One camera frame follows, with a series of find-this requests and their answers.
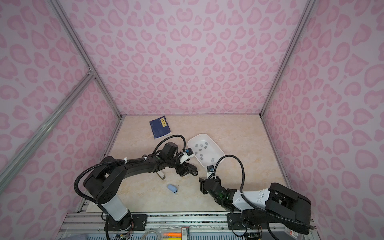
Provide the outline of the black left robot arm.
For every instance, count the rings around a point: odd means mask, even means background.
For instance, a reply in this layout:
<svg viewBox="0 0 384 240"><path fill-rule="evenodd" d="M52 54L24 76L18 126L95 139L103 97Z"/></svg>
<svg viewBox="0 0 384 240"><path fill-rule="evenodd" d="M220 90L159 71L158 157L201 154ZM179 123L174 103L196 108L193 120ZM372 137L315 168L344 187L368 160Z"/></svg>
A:
<svg viewBox="0 0 384 240"><path fill-rule="evenodd" d="M189 174L197 176L197 167L188 163L193 154L191 149L187 149L180 153L160 150L131 160L117 160L108 156L101 163L84 170L76 178L74 189L115 222L128 221L131 213L118 196L122 181L140 174L157 173L165 168L174 168L181 177Z"/></svg>

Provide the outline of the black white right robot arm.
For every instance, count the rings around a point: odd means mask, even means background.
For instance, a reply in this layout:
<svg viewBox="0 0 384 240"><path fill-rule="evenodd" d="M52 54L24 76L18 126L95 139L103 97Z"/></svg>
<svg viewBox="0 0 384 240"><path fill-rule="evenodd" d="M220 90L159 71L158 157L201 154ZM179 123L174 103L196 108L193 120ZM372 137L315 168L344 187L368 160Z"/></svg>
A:
<svg viewBox="0 0 384 240"><path fill-rule="evenodd" d="M239 213L246 228L277 223L303 235L315 228L311 225L311 200L281 184L271 183L268 189L242 193L222 187L219 178L199 178L199 182L204 195L210 195L229 213Z"/></svg>

